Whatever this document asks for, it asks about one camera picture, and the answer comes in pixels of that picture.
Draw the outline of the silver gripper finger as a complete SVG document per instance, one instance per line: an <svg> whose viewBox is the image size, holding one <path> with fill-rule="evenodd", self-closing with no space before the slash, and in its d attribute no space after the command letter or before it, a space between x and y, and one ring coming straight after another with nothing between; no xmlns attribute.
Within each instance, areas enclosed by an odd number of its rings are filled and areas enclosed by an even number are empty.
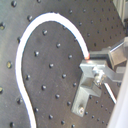
<svg viewBox="0 0 128 128"><path fill-rule="evenodd" d="M128 37L123 38L112 47L103 48L101 51L91 51L90 58L92 60L106 60L105 75L113 82L121 82L124 73L116 72L114 68L128 59Z"/></svg>

